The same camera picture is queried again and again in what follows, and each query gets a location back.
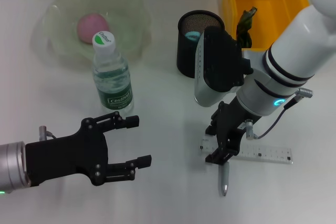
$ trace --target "table surface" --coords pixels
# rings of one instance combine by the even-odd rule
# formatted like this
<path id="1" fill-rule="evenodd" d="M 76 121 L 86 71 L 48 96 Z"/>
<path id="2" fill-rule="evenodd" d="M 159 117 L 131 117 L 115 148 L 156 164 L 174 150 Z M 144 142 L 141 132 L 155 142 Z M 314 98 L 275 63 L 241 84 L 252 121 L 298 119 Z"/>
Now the table surface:
<path id="1" fill-rule="evenodd" d="M 89 62 L 55 56 L 42 34 L 41 18 L 52 1 L 0 0 L 0 144 L 36 142 L 40 125 L 70 135 L 83 118 L 103 114 Z M 152 38 L 130 62 L 140 127 L 106 137 L 110 163 L 151 154 L 152 166 L 132 182 L 95 187 L 72 175 L 4 195 L 1 223 L 334 223 L 336 58 L 306 84 L 314 97 L 255 141 L 291 148 L 294 164 L 231 161 L 224 198 L 218 166 L 205 164 L 198 152 L 216 105 L 197 105 L 193 80 L 176 68 L 179 18 L 195 9 L 219 13 L 221 0 L 144 2 Z M 262 118 L 256 133 L 279 113 Z"/>

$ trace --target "pink fruit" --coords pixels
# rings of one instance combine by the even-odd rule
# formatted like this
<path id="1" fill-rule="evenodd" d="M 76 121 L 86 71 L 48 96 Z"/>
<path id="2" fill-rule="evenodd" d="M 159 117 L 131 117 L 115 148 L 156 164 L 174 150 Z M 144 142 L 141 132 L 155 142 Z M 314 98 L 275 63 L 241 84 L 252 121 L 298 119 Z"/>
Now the pink fruit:
<path id="1" fill-rule="evenodd" d="M 100 14 L 91 13 L 78 21 L 77 35 L 85 43 L 92 44 L 93 36 L 99 31 L 110 31 L 109 24 Z"/>

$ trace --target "yellow plastic bin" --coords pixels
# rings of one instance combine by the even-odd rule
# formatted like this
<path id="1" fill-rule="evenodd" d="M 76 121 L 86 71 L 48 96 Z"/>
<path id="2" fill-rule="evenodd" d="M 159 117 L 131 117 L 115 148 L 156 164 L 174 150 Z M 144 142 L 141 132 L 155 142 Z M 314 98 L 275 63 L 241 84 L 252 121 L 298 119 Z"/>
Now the yellow plastic bin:
<path id="1" fill-rule="evenodd" d="M 308 0 L 223 0 L 225 30 L 236 38 L 237 24 L 243 11 L 255 6 L 258 11 L 249 31 L 252 50 L 266 50 L 308 5 Z"/>

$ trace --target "water bottle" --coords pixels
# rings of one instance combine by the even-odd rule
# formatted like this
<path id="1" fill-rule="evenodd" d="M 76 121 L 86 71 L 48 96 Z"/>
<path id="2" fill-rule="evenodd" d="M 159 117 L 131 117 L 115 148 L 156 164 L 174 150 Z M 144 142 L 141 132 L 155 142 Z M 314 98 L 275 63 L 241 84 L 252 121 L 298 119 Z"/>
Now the water bottle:
<path id="1" fill-rule="evenodd" d="M 115 43 L 114 35 L 109 31 L 94 35 L 93 79 L 106 112 L 119 111 L 122 116 L 127 116 L 134 106 L 131 76 L 128 62 Z"/>

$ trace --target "ruler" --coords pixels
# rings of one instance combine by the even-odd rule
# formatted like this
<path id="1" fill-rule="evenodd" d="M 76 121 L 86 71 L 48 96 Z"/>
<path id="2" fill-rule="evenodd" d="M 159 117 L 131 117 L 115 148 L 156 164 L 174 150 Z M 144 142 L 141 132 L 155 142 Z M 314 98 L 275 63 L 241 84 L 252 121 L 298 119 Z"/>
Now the ruler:
<path id="1" fill-rule="evenodd" d="M 210 154 L 218 148 L 217 137 L 205 135 L 201 141 L 202 153 Z M 293 164 L 292 151 L 289 148 L 272 147 L 260 144 L 240 144 L 240 152 L 232 159 L 257 161 L 277 164 Z"/>

